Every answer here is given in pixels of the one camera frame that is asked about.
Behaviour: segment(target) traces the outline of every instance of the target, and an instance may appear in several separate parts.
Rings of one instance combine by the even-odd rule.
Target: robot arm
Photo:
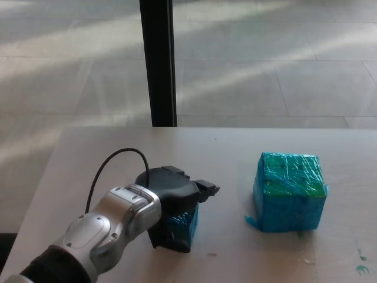
[[[90,213],[73,221],[65,235],[21,275],[5,282],[96,282],[99,274],[118,264],[125,246],[160,217],[155,193],[134,184],[115,187]]]
[[[172,166],[151,169],[150,174],[149,189],[141,186],[145,172],[136,180],[139,185],[111,189],[20,275],[4,283],[95,283],[118,264],[124,248],[138,235],[160,219],[193,209],[219,190],[203,180],[191,181]]]

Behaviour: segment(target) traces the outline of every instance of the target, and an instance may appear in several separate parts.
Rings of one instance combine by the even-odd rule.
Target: cube
[[[159,221],[150,228],[148,234],[152,246],[162,246],[177,252],[190,252],[198,224],[198,209],[199,205],[189,212]]]
[[[253,194],[261,231],[303,231],[318,227],[328,188],[317,156],[264,152]]]

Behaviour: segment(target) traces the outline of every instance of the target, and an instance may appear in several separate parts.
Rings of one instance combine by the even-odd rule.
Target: green paint mark
[[[359,275],[369,274],[368,267],[364,265],[359,265],[358,267],[356,267],[356,270],[358,271]]]
[[[297,236],[299,237],[300,240],[304,240],[305,239],[305,233],[303,231],[298,231],[297,232]]]

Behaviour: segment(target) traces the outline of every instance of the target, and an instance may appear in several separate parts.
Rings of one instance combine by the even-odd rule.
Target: floor tile
[[[377,60],[377,27],[368,23],[303,23],[318,60]]]
[[[258,21],[255,1],[187,1],[188,21]]]
[[[377,129],[377,117],[345,117],[352,129]]]
[[[235,116],[178,116],[179,127],[235,127]]]
[[[344,117],[250,117],[238,116],[242,128],[348,128]]]
[[[92,62],[7,58],[0,66],[0,109],[17,113],[72,113]]]
[[[229,51],[229,24],[225,22],[175,22],[176,59],[225,60]]]
[[[118,0],[113,18],[122,19],[141,19],[140,17],[140,4],[137,0]]]
[[[183,62],[176,61],[176,101],[177,101],[177,115],[182,114],[183,102]]]
[[[48,19],[111,19],[116,4],[117,0],[52,0],[39,10],[38,16]]]
[[[151,127],[152,119],[150,115],[128,115],[127,127]]]
[[[333,22],[334,18],[319,1],[259,0],[259,19],[267,22]]]
[[[42,1],[0,1],[0,18],[38,18],[44,6],[45,2]]]
[[[76,112],[149,114],[147,71],[142,60],[101,59],[93,63]]]
[[[234,60],[314,60],[298,24],[234,22],[230,24],[229,58]]]
[[[377,1],[323,0],[338,22],[376,22]]]
[[[137,0],[118,0],[113,18],[141,19],[140,4]],[[173,0],[173,19],[186,20],[186,0]]]
[[[259,62],[185,62],[183,114],[287,115],[275,70],[261,66]]]
[[[377,85],[362,62],[291,62],[276,71],[291,116],[377,114]]]
[[[63,57],[140,59],[144,54],[140,21],[74,21],[62,44]]]
[[[365,68],[370,73],[371,77],[377,84],[377,62],[376,61],[364,61]]]
[[[16,123],[16,115],[0,113],[0,146],[13,129]]]
[[[51,57],[65,50],[70,20],[0,19],[0,56]]]

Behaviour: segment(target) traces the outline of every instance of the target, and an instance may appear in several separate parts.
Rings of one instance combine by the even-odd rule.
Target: table
[[[98,282],[377,282],[377,131],[83,127],[64,132],[0,277],[25,268],[85,208],[102,161],[136,147],[151,167],[173,165],[221,186],[200,206],[190,254],[153,249],[143,233]],[[252,184],[262,151],[317,154],[329,197],[319,229],[265,234],[251,228]],[[92,204],[134,181],[139,156],[114,158]]]

